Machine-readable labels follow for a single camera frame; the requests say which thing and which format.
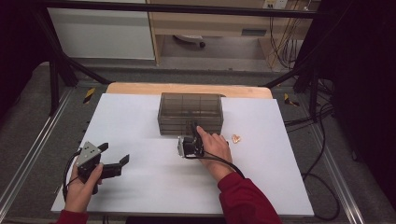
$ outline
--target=white table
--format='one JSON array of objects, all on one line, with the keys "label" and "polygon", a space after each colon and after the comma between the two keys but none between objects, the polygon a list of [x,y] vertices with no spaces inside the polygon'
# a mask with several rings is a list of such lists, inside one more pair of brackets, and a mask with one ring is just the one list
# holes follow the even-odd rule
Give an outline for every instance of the white table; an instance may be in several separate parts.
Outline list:
[{"label": "white table", "polygon": [[[233,163],[264,192],[280,216],[313,216],[276,100],[222,98],[222,134]],[[103,94],[82,144],[109,143],[102,162],[131,159],[104,180],[89,212],[138,216],[220,216],[215,180],[198,161],[177,155],[177,137],[161,136],[160,95]],[[242,141],[233,144],[236,133]],[[62,191],[51,211],[64,208]]]}]

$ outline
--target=wooden edge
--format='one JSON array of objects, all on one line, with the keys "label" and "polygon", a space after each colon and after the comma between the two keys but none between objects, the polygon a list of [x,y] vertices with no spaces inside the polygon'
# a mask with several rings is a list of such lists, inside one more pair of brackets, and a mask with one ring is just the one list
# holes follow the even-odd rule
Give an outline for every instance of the wooden edge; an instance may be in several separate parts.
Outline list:
[{"label": "wooden edge", "polygon": [[111,83],[106,91],[106,93],[147,95],[160,95],[163,92],[215,93],[228,97],[273,99],[272,93],[268,88],[247,86],[115,82]]}]

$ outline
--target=white surface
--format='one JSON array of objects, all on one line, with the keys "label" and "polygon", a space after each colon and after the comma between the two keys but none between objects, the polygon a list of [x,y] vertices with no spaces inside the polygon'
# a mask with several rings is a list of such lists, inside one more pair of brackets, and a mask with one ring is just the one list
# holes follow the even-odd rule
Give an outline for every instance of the white surface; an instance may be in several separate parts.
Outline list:
[{"label": "white surface", "polygon": [[154,60],[146,12],[49,8],[49,14],[64,52],[70,57]]},{"label": "white surface", "polygon": [[[177,155],[177,138],[160,136],[160,95],[103,94],[84,136],[109,143],[102,162],[131,159],[122,175],[104,180],[88,210],[125,214],[222,214],[216,182],[198,161]],[[233,163],[264,192],[281,216],[313,216],[276,100],[222,98],[222,134]],[[52,211],[64,208],[62,191]]]}]

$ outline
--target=cabinet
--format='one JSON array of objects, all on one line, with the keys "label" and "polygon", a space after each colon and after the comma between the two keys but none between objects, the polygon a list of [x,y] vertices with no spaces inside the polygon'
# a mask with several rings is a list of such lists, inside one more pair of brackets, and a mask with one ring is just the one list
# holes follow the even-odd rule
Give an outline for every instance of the cabinet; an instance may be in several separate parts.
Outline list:
[{"label": "cabinet", "polygon": [[[263,0],[216,0],[216,1],[181,1],[181,0],[147,0],[148,4],[171,4],[171,5],[194,5],[212,7],[251,7],[263,8]],[[286,9],[303,10],[308,1],[289,0]],[[154,54],[157,63],[161,62],[161,51],[164,35],[202,35],[202,36],[243,36],[244,30],[259,30],[257,35],[262,51],[270,64],[274,65],[275,55],[270,43],[270,19],[249,16],[228,15],[200,15],[182,13],[149,13],[151,35],[154,46]],[[290,18],[275,18],[273,37],[277,46],[282,46],[285,34],[291,28]],[[299,21],[292,38],[304,40],[306,32],[312,20]]]}]

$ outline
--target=red sleeve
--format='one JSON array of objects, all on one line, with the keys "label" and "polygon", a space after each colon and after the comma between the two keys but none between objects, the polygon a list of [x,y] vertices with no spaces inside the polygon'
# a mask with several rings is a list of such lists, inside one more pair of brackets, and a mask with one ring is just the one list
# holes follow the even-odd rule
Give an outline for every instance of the red sleeve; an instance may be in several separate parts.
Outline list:
[{"label": "red sleeve", "polygon": [[66,210],[62,210],[56,224],[86,224],[88,220],[87,213],[74,213]]},{"label": "red sleeve", "polygon": [[220,180],[218,187],[227,224],[282,223],[274,207],[250,179],[231,173]]}]

